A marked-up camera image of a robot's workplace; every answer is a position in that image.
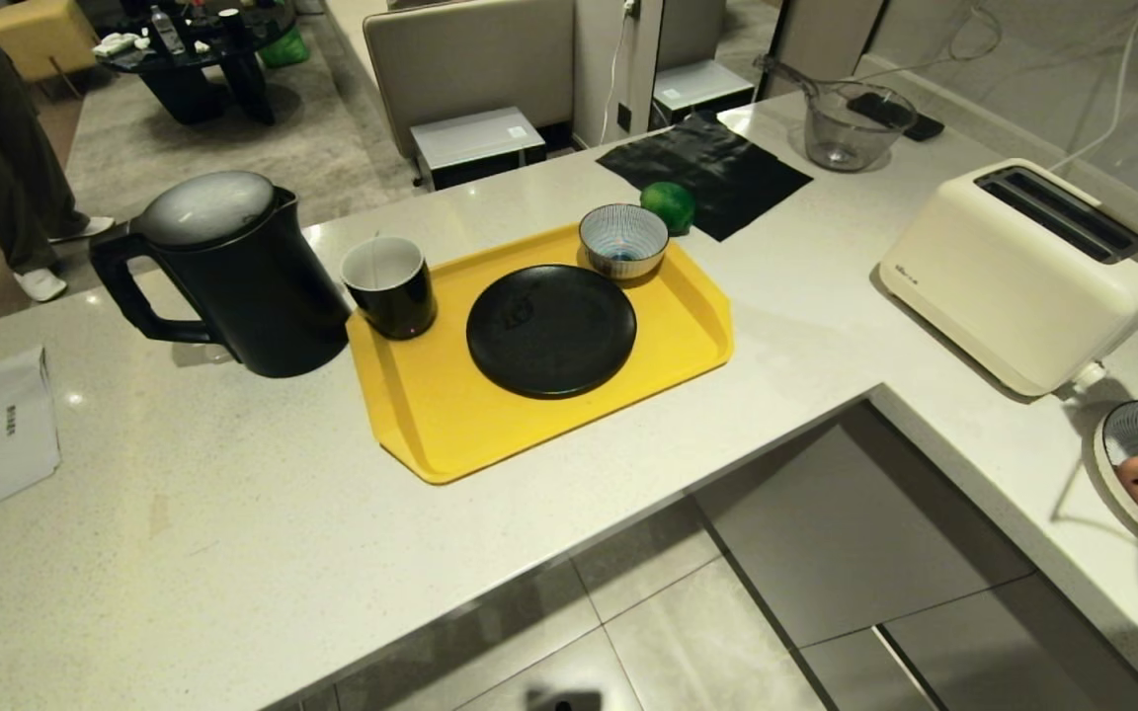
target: black table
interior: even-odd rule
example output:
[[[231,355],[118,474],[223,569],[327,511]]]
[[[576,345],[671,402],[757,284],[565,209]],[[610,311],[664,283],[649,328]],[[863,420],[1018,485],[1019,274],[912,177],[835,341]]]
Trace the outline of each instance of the black table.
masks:
[[[222,114],[221,86],[212,84],[201,71],[220,66],[236,104],[254,121],[274,124],[274,111],[266,100],[266,77],[257,64],[257,50],[273,44],[296,26],[297,16],[290,3],[273,8],[242,8],[244,36],[228,34],[217,22],[217,11],[226,3],[208,3],[208,24],[193,22],[192,26],[176,22],[178,32],[187,47],[182,55],[155,52],[151,49],[131,49],[121,55],[99,59],[113,72],[139,75],[152,90],[170,115],[181,124],[207,122]],[[196,52],[195,41],[209,46],[208,52]]]

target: yellow tray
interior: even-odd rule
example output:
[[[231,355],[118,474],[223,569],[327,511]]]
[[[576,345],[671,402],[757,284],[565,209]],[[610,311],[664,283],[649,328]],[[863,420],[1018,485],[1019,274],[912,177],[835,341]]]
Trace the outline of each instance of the yellow tray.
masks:
[[[492,383],[468,354],[473,301],[523,266],[585,266],[580,249],[574,224],[435,266],[438,320],[412,340],[378,336],[357,311],[348,320],[371,430],[426,482],[455,481],[731,358],[727,297],[670,242],[654,278],[622,284],[638,329],[629,359],[609,382],[563,400],[529,399]]]

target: toaster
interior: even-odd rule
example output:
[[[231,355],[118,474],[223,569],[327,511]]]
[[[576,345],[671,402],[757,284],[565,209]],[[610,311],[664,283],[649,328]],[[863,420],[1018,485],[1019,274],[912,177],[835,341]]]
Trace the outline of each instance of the toaster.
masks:
[[[1138,234],[1023,159],[939,185],[877,274],[1022,395],[1097,381],[1138,328]]]

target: glass measuring cup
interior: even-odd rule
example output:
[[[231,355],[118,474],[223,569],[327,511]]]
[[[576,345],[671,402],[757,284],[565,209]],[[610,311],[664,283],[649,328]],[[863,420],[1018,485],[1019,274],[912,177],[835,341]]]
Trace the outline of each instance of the glass measuring cup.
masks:
[[[778,69],[802,86],[805,150],[817,166],[842,174],[863,171],[916,124],[916,107],[888,86],[816,81],[786,64],[778,64]]]

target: kettle handle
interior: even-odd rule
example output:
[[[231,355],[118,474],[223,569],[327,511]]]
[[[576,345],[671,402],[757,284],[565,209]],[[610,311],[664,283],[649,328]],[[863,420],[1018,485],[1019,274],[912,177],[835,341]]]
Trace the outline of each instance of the kettle handle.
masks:
[[[152,257],[152,249],[143,235],[131,231],[130,225],[91,240],[90,256],[94,273],[99,274],[113,300],[121,306],[122,314],[143,336],[154,340],[215,342],[205,328],[205,321],[162,319],[152,311],[152,304],[143,296],[143,289],[139,288],[130,265],[126,265],[132,257]]]

